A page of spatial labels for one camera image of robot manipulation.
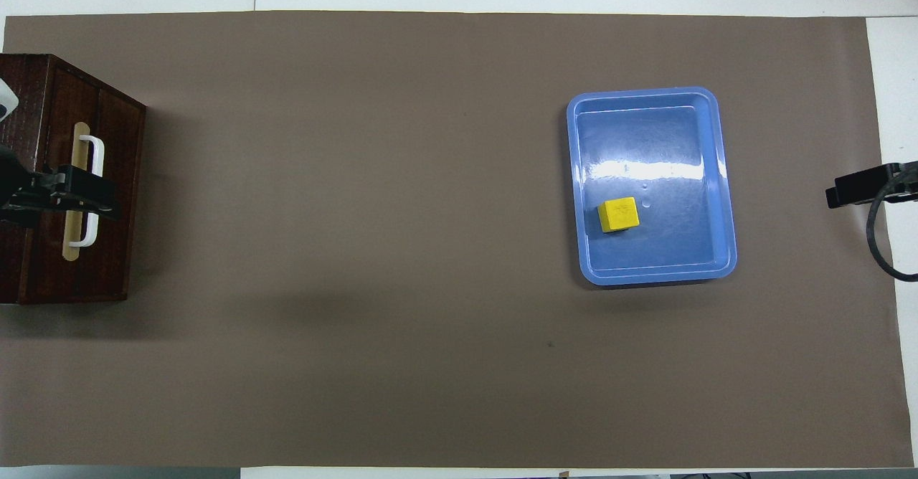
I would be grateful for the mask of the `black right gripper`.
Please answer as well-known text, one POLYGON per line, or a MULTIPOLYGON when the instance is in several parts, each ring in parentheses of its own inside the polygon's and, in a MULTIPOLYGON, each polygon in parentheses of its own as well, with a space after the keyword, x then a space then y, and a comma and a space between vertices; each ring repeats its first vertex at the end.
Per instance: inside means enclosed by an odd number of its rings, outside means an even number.
POLYGON ((824 191, 826 204, 833 210, 872 202, 885 186, 886 201, 917 201, 917 162, 899 164, 893 176, 891 165, 880 165, 837 177, 824 191))

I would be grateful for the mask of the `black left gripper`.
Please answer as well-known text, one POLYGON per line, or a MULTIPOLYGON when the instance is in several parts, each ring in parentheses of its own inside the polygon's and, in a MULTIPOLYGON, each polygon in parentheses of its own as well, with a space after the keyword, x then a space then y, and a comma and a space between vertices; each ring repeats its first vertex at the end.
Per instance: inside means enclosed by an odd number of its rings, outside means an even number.
MULTIPOLYGON (((48 212, 89 212, 109 219, 120 218, 120 206, 117 201, 108 204, 88 200, 73 195, 36 195, 29 196, 29 209, 12 206, 14 196, 21 189, 32 187, 33 173, 27 171, 20 163, 19 157, 7 146, 1 146, 1 221, 35 229, 42 217, 38 211, 48 212)), ((115 182, 109 181, 79 166, 57 166, 44 179, 44 188, 61 194, 114 194, 117 191, 115 182)))

